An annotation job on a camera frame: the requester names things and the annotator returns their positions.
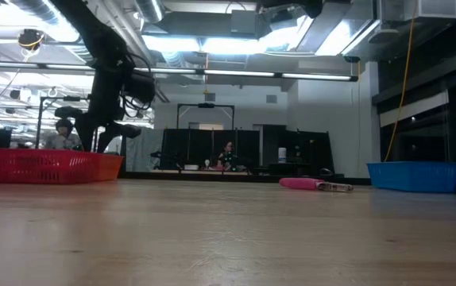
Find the desk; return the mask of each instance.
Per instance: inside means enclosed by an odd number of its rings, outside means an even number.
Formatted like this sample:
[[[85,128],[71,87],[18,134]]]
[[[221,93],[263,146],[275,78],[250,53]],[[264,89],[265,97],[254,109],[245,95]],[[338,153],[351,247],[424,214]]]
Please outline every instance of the desk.
[[[165,174],[178,174],[178,170],[152,170],[153,173],[165,173]],[[206,171],[206,170],[184,170],[181,174],[193,174],[193,175],[227,175],[227,176],[247,176],[247,172],[221,172],[221,171]]]

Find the seated person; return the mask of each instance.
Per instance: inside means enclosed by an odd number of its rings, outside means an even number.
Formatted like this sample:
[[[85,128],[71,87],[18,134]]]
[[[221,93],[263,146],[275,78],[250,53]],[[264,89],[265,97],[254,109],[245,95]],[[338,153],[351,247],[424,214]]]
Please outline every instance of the seated person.
[[[236,171],[237,166],[234,162],[233,150],[234,144],[231,141],[226,143],[224,151],[218,157],[218,168],[223,168],[225,171]]]
[[[60,119],[55,124],[58,134],[53,134],[46,139],[45,149],[79,149],[81,150],[82,142],[79,136],[71,134],[73,125],[67,119]]]

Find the white wall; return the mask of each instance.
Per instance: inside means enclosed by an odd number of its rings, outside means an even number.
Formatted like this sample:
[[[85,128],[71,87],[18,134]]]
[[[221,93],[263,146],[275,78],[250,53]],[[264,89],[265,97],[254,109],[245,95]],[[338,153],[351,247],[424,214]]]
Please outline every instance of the white wall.
[[[179,87],[163,86],[170,103],[156,103],[154,128],[176,128],[177,103],[204,102],[203,86]],[[255,124],[286,125],[287,94],[279,87],[243,87],[211,86],[209,92],[216,94],[215,104],[235,105],[235,127],[252,130]],[[277,104],[266,103],[267,95],[277,95]],[[186,106],[180,109],[182,114]],[[224,108],[231,115],[230,108]],[[188,128],[189,122],[223,124],[225,129],[231,129],[231,118],[219,108],[199,109],[192,107],[180,118],[180,128]]]
[[[288,92],[287,128],[329,132],[335,171],[369,177],[365,164],[380,160],[380,126],[371,104],[377,82],[376,63],[365,66],[360,98],[359,83],[297,81]]]

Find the table surface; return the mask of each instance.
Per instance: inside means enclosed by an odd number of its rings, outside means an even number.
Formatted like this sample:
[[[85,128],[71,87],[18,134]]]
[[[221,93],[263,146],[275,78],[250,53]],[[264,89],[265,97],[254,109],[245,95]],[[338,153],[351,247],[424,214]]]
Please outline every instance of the table surface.
[[[0,285],[456,285],[456,196],[0,185]]]

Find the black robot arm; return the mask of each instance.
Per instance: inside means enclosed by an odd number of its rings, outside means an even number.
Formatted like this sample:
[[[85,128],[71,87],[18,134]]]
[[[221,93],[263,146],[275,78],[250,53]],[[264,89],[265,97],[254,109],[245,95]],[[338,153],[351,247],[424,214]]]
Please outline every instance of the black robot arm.
[[[66,106],[56,110],[60,118],[74,118],[75,128],[85,151],[91,151],[94,131],[100,126],[106,132],[99,136],[98,153],[103,153],[110,141],[117,136],[136,137],[136,126],[122,126],[124,110],[119,96],[130,96],[143,104],[150,104],[155,95],[154,79],[149,73],[135,71],[135,63],[127,44],[104,25],[82,0],[51,0],[52,4],[76,28],[94,60],[87,63],[95,69],[88,112],[82,113]]]

